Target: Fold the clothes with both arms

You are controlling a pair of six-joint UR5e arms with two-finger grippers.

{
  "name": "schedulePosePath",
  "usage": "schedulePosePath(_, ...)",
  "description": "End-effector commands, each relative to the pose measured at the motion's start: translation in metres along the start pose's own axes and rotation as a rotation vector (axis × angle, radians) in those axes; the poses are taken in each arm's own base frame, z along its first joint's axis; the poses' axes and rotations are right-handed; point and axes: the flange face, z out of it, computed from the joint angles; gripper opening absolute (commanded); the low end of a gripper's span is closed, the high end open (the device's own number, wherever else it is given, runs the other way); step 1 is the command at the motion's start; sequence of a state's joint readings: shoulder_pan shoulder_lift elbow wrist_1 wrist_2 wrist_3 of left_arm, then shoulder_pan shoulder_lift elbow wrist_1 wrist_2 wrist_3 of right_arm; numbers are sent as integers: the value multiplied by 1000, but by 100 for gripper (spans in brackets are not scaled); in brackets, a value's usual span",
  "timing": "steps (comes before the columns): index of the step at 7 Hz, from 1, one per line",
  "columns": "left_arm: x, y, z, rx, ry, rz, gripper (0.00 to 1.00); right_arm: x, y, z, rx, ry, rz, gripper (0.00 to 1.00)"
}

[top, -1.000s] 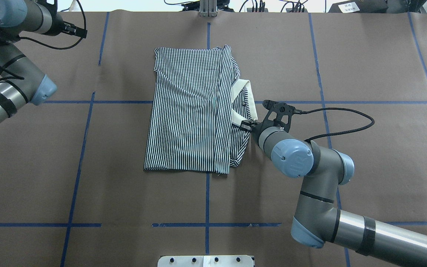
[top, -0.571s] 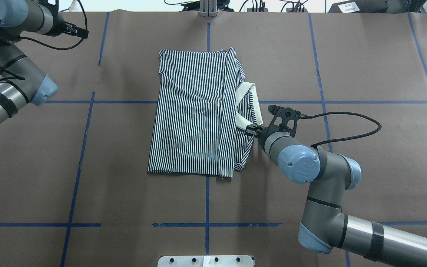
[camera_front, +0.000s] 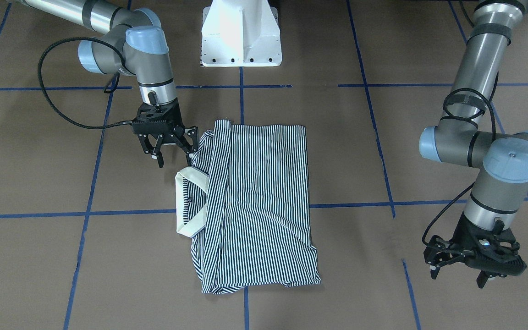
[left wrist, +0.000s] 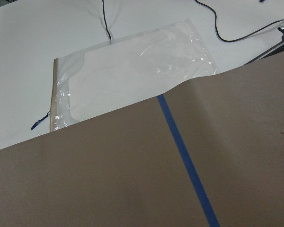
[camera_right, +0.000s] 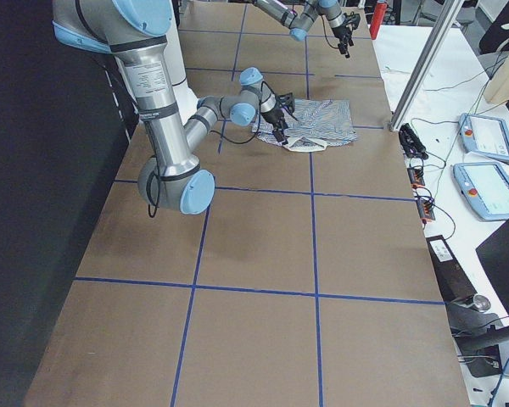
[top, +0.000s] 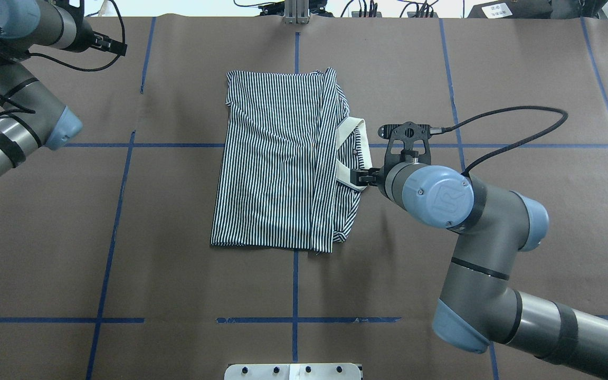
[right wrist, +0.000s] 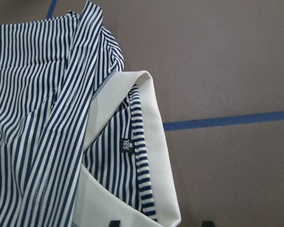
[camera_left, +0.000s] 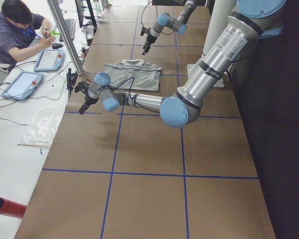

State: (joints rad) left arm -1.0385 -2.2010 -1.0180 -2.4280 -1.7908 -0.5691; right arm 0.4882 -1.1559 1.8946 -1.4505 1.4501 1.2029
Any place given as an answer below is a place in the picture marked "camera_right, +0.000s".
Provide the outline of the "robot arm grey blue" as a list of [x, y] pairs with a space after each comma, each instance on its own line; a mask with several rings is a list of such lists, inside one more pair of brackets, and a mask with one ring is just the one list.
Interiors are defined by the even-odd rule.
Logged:
[[201, 98], [196, 112], [183, 121], [165, 61], [167, 33], [175, 28], [169, 1], [55, 1], [53, 26], [64, 45], [110, 53], [124, 66], [154, 155], [143, 166], [138, 190], [150, 208], [197, 215], [210, 205], [215, 179], [200, 167], [194, 149], [219, 119], [240, 126], [264, 119], [281, 144], [294, 111], [292, 94], [278, 95], [255, 68], [240, 75], [237, 96]]
[[338, 39], [337, 49], [347, 59], [350, 57], [349, 47], [354, 45], [353, 31], [358, 28], [361, 17], [358, 13], [345, 13], [338, 1], [305, 1], [300, 14], [279, 1], [261, 0], [250, 3], [289, 29], [289, 35], [298, 42], [306, 38], [319, 16], [324, 17]]

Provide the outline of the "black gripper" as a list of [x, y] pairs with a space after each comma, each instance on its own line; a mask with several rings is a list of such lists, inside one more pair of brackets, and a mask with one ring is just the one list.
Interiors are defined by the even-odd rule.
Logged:
[[272, 135], [277, 145], [288, 145], [288, 136], [285, 129], [288, 129], [284, 113], [288, 113], [293, 119], [295, 111], [294, 95], [285, 93], [282, 95], [272, 94], [263, 103], [263, 119], [272, 126]]
[[333, 34], [339, 40], [338, 49], [344, 53], [346, 59], [350, 58], [352, 46], [352, 33], [360, 24], [361, 16], [358, 13], [341, 13], [333, 19]]

